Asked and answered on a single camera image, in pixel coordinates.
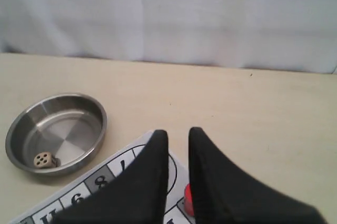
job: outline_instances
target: table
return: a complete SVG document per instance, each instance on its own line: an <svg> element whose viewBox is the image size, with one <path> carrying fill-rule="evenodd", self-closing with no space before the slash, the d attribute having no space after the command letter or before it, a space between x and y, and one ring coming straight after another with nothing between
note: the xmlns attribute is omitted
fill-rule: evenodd
<svg viewBox="0 0 337 224"><path fill-rule="evenodd" d="M37 178L5 153L11 122L47 96L80 92L108 116L97 157L61 178ZM36 205L149 129L165 129L187 165L201 126L237 165L337 222L337 75L0 54L0 222Z"/></svg>

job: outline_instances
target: red object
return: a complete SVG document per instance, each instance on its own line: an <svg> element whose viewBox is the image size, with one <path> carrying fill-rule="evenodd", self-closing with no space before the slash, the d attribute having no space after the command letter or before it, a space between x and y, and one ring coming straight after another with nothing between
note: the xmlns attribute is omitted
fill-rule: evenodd
<svg viewBox="0 0 337 224"><path fill-rule="evenodd" d="M192 205L192 194L191 194L190 184L188 184L186 186L186 188L185 188L185 193L184 193L184 209L185 209L185 212L188 215L194 216L193 205Z"/></svg>

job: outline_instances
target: white wall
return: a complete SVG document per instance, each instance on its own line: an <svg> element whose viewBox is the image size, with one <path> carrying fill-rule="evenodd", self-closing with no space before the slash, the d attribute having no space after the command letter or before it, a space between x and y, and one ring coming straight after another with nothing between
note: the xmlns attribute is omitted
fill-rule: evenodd
<svg viewBox="0 0 337 224"><path fill-rule="evenodd" d="M0 0L18 50L332 73L337 0Z"/></svg>

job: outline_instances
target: metal bowl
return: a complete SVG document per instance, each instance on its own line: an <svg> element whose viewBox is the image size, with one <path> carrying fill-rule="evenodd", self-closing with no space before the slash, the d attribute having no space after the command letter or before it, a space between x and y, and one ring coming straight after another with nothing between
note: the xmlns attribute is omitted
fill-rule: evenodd
<svg viewBox="0 0 337 224"><path fill-rule="evenodd" d="M106 112L83 94L51 96L23 111L6 136L6 153L18 168L33 174L57 176L87 164L99 151L106 131ZM56 168L37 169L34 157L51 152Z"/></svg>

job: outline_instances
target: black number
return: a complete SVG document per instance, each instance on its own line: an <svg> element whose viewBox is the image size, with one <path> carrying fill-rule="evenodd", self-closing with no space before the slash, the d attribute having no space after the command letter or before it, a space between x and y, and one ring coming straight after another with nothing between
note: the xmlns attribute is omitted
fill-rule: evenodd
<svg viewBox="0 0 337 224"><path fill-rule="evenodd" d="M82 200L83 200L83 198L81 197L81 194L77 193L77 194L73 195L73 197L72 197L72 204L80 203Z"/></svg>
<svg viewBox="0 0 337 224"><path fill-rule="evenodd" d="M107 185L107 181L105 180L105 176L99 176L98 178L95 179L95 185L98 186L100 189L101 187L104 187Z"/></svg>
<svg viewBox="0 0 337 224"><path fill-rule="evenodd" d="M125 161L124 160L121 161L121 166L122 166L122 171L124 171L125 170Z"/></svg>
<svg viewBox="0 0 337 224"><path fill-rule="evenodd" d="M48 215L51 215L52 219L53 219L54 216L55 216L55 214L56 214L56 209L54 209L53 211L49 212L47 215L41 217L40 220L42 220L43 224L49 224L48 219L47 219Z"/></svg>

